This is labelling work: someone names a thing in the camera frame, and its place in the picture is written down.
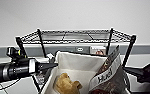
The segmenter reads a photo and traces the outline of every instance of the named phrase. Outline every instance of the wire shelf frame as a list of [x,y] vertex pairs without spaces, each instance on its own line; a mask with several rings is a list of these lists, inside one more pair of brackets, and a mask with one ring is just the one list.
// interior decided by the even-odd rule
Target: wire shelf frame
[[[70,43],[117,43],[130,42],[131,36],[113,30],[109,39],[110,30],[65,30],[40,31],[43,44],[70,44]],[[21,37],[23,44],[41,44],[38,31]]]

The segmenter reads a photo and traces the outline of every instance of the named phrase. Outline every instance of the black pole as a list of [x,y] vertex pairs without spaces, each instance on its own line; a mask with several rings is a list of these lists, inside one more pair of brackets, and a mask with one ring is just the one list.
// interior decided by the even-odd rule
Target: black pole
[[112,39],[112,33],[113,33],[113,28],[111,28],[111,30],[110,30],[108,46],[106,47],[106,55],[108,55],[108,52],[109,52],[109,47],[110,47],[110,43],[111,43],[111,39]]
[[135,43],[135,41],[136,41],[136,35],[133,35],[133,36],[131,37],[129,47],[128,47],[128,49],[127,49],[125,58],[124,58],[124,60],[123,60],[123,64],[122,64],[123,67],[125,67],[125,65],[126,65],[126,62],[127,62],[127,60],[128,60],[128,57],[129,57],[129,55],[130,55],[130,52],[131,52],[131,50],[132,50],[132,47],[133,47],[133,44]]
[[44,47],[43,41],[42,41],[42,36],[41,36],[40,29],[37,29],[37,32],[38,32],[38,36],[39,36],[39,39],[40,39],[40,42],[41,42],[41,46],[42,46],[42,51],[43,51],[44,57],[47,58],[46,52],[45,52],[45,47]]
[[25,58],[27,58],[27,54],[25,52],[25,49],[24,49],[23,42],[22,42],[21,38],[16,37],[16,42],[17,42],[17,45],[20,47],[20,50],[24,53]]

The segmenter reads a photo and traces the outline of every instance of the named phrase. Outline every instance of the metal bar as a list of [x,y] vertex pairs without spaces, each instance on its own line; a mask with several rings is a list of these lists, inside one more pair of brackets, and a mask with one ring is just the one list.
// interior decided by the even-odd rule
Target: metal bar
[[123,64],[122,64],[123,67],[125,67],[125,65],[126,65],[126,62],[127,62],[127,60],[128,60],[128,57],[129,57],[129,55],[130,55],[130,52],[131,52],[131,50],[132,50],[132,47],[133,47],[133,44],[135,43],[135,41],[136,41],[136,35],[133,35],[133,36],[131,37],[129,47],[128,47],[128,49],[127,49],[125,58],[124,58],[124,60],[123,60]]
[[[87,33],[88,34],[88,33]],[[90,34],[88,34],[88,36],[90,36],[90,38],[93,40],[93,37],[90,35]]]
[[27,58],[27,54],[25,52],[24,46],[23,46],[23,42],[21,41],[20,37],[16,37],[16,42],[17,45],[20,47],[20,50],[24,53],[25,57]]
[[44,48],[44,45],[43,45],[40,29],[37,29],[37,32],[38,32],[38,36],[39,36],[39,39],[40,39],[40,42],[41,42],[41,46],[42,46],[42,51],[43,51],[44,57],[46,58],[47,56],[46,56],[45,48]]
[[65,36],[66,36],[66,32],[65,32],[65,34],[63,35],[63,38],[62,38],[62,40],[65,38]]
[[113,28],[111,28],[111,30],[110,30],[108,46],[106,48],[106,55],[108,55],[108,52],[109,52],[109,47],[110,47],[110,43],[111,43],[112,33],[113,33]]
[[35,86],[36,86],[36,88],[37,88],[38,92],[39,92],[39,91],[40,91],[40,87],[39,87],[39,85],[38,85],[38,83],[37,83],[37,81],[36,81],[35,77],[34,77],[34,76],[32,76],[32,79],[33,79],[33,81],[34,81],[34,84],[35,84]]

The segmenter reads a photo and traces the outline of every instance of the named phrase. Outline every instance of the bag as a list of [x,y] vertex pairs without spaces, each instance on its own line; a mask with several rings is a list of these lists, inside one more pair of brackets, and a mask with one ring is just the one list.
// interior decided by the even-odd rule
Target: bag
[[126,94],[123,73],[117,46],[91,79],[89,94]]

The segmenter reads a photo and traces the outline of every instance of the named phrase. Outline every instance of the white wall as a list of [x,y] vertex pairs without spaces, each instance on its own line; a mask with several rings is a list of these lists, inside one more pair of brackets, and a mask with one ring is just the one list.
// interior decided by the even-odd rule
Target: white wall
[[150,0],[0,0],[0,47],[42,30],[110,29],[150,44]]

